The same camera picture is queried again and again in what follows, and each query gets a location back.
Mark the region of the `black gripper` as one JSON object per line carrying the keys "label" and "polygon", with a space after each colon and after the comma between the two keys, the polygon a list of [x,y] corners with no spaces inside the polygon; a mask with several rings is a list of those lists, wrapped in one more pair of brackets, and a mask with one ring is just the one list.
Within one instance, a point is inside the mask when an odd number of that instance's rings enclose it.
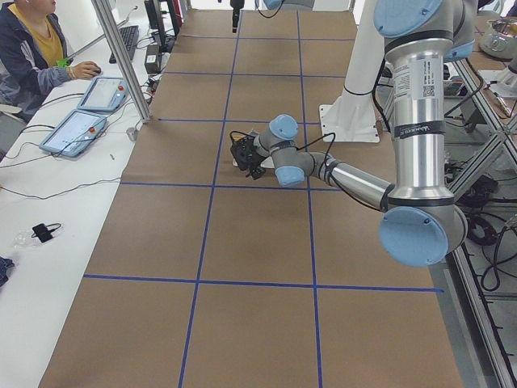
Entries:
{"label": "black gripper", "polygon": [[230,0],[230,6],[233,9],[232,13],[232,33],[237,32],[239,23],[239,11],[244,7],[245,0]]}
{"label": "black gripper", "polygon": [[261,178],[266,172],[266,169],[261,166],[266,157],[257,151],[257,147],[254,145],[254,137],[245,135],[238,140],[230,137],[230,140],[232,142],[230,152],[239,170],[248,171],[246,177]]}

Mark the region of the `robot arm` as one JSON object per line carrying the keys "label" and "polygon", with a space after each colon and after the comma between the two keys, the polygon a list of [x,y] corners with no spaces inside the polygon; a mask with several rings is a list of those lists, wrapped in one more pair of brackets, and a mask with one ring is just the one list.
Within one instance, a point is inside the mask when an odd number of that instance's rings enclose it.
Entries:
{"label": "robot arm", "polygon": [[425,267],[465,239],[467,221],[444,178],[443,66],[470,55],[474,1],[368,1],[359,23],[342,94],[320,106],[333,141],[377,142],[372,97],[385,66],[393,74],[392,122],[396,179],[388,182],[295,142],[298,126],[282,114],[260,133],[233,141],[238,168],[259,178],[270,160],[281,186],[316,177],[383,213],[379,237],[398,262]]}

